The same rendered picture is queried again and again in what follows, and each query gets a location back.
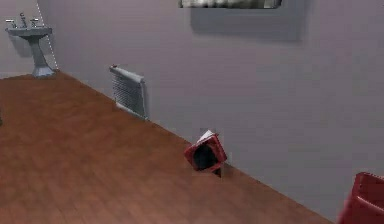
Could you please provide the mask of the small red square bin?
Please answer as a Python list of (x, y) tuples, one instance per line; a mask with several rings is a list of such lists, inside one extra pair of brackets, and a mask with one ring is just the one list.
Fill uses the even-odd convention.
[(217, 133), (207, 130), (183, 154), (195, 171), (211, 172), (222, 177), (222, 165), (227, 160), (227, 155)]

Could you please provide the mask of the large red bin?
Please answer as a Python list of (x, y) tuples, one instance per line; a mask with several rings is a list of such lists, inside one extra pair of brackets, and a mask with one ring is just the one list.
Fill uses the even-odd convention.
[(384, 176), (358, 173), (336, 224), (384, 224)]

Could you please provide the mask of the grey ribbed wall radiator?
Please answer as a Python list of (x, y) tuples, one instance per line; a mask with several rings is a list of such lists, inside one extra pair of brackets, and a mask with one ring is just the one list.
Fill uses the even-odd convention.
[(116, 106), (141, 119), (148, 120), (147, 92), (144, 77), (119, 65), (111, 65), (113, 97)]

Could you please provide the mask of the framed wall picture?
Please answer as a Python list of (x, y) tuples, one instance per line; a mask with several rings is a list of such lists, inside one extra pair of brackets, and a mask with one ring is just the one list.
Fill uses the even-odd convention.
[(283, 0), (178, 0), (180, 8), (276, 9)]

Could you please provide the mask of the grey pedestal sink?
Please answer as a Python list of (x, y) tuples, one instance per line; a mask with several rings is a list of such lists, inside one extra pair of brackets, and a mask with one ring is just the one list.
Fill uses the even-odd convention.
[(32, 76), (36, 78), (47, 77), (54, 74), (54, 70), (48, 65), (44, 53), (40, 46), (40, 40), (53, 33), (53, 29), (44, 25), (38, 25), (39, 19), (33, 17), (29, 20), (23, 12), (19, 14), (21, 24), (17, 25), (14, 19), (6, 19), (8, 26), (5, 31), (11, 37), (18, 37), (28, 42), (32, 58), (34, 60), (34, 69)]

